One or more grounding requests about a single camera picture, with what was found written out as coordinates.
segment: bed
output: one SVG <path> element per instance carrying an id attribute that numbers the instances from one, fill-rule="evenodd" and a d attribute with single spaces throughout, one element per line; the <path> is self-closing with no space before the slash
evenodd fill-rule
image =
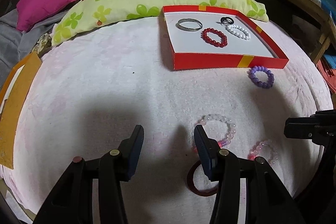
<path id="1" fill-rule="evenodd" d="M 168 34 L 157 17 L 107 25 L 53 48 L 43 56 L 21 111 L 14 170 L 3 167 L 15 198 L 37 213 L 73 157 L 101 157 L 141 124 L 145 140 L 137 171 L 122 184 L 129 223 L 208 223 L 215 196 L 193 194 L 185 178 L 198 158 L 193 128 L 210 113 L 236 122 L 228 149 L 238 157 L 246 158 L 256 142 L 272 140 L 279 154 L 275 172 L 291 195 L 299 193 L 323 149 L 286 139 L 285 120 L 332 109 L 330 93 L 280 27 L 255 22 L 289 58 L 284 69 L 273 71 L 276 82 L 269 90 L 253 85 L 245 68 L 173 71 Z M 227 130 L 220 122 L 204 128 L 217 140 Z M 261 155 L 267 159 L 267 150 Z M 194 180 L 201 189 L 211 184 L 201 169 Z"/>

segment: white beaded bracelet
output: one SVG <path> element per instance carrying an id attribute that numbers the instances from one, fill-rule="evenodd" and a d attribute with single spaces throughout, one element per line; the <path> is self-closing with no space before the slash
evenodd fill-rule
<path id="1" fill-rule="evenodd" d="M 223 148 L 224 146 L 229 145 L 231 143 L 231 140 L 235 136 L 236 124 L 230 118 L 222 116 L 220 114 L 205 115 L 199 123 L 205 126 L 208 121 L 214 121 L 214 120 L 226 122 L 226 124 L 228 125 L 228 133 L 222 140 L 218 141 L 218 145 L 220 146 L 220 148 Z"/>
<path id="2" fill-rule="evenodd" d="M 242 31 L 243 34 L 239 34 L 239 32 L 236 32 L 234 29 Z M 245 39 L 245 40 L 251 39 L 251 34 L 247 30 L 245 30 L 244 28 L 242 28 L 241 26 L 238 26 L 238 25 L 227 25 L 226 26 L 226 30 L 229 33 L 231 33 L 231 34 L 233 34 L 233 35 L 235 35 L 235 36 L 237 36 L 239 38 L 242 38 L 242 39 Z"/>

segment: wooden shelf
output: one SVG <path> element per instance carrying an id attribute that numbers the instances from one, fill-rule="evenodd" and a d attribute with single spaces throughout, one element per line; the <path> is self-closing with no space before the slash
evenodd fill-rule
<path id="1" fill-rule="evenodd" d="M 311 0 L 287 0 L 309 14 L 321 25 L 320 46 L 312 52 L 310 59 L 316 65 L 325 50 L 332 44 L 336 48 L 336 28 L 330 16 Z"/>

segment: black ring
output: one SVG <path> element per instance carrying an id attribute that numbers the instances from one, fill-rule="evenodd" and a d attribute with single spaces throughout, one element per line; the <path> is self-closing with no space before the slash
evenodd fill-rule
<path id="1" fill-rule="evenodd" d="M 234 24 L 234 20 L 231 17 L 222 17 L 220 19 L 220 23 L 224 25 L 231 25 Z"/>
<path id="2" fill-rule="evenodd" d="M 181 25 L 181 23 L 183 23 L 183 22 L 195 22 L 195 23 L 197 23 L 197 24 L 199 25 L 199 27 L 198 27 L 198 28 L 188 28 L 188 27 L 184 27 L 184 26 Z M 203 24 L 202 24 L 200 21 L 198 21 L 197 19 L 193 19 L 193 18 L 182 18 L 182 19 L 180 19 L 180 20 L 176 23 L 176 27 L 179 28 L 179 29 L 182 30 L 182 31 L 186 31 L 186 32 L 196 32 L 196 31 L 198 31 L 198 30 L 200 30 L 200 29 L 203 28 Z"/>
<path id="3" fill-rule="evenodd" d="M 188 175 L 187 175 L 187 186 L 189 188 L 189 190 L 191 192 L 193 192 L 194 194 L 198 195 L 198 196 L 212 196 L 215 195 L 217 193 L 218 190 L 218 185 L 216 185 L 215 187 L 212 187 L 210 189 L 207 190 L 198 190 L 194 184 L 194 173 L 197 169 L 197 167 L 199 167 L 201 165 L 201 161 L 198 160 L 196 161 L 196 163 L 190 168 Z"/>

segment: red beaded bracelet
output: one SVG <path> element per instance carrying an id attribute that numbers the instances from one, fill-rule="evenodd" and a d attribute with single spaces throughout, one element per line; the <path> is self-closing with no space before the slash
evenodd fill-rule
<path id="1" fill-rule="evenodd" d="M 212 40 L 210 37 L 207 36 L 207 33 L 208 32 L 212 32 L 216 35 L 218 35 L 220 37 L 220 43 L 215 41 L 215 40 Z M 218 31 L 218 30 L 215 30 L 213 28 L 207 28 L 207 29 L 204 29 L 201 33 L 201 37 L 202 39 L 206 42 L 206 43 L 209 43 L 211 45 L 214 45 L 215 47 L 225 47 L 227 45 L 227 38 L 226 38 L 226 35 L 224 35 L 221 31 Z"/>

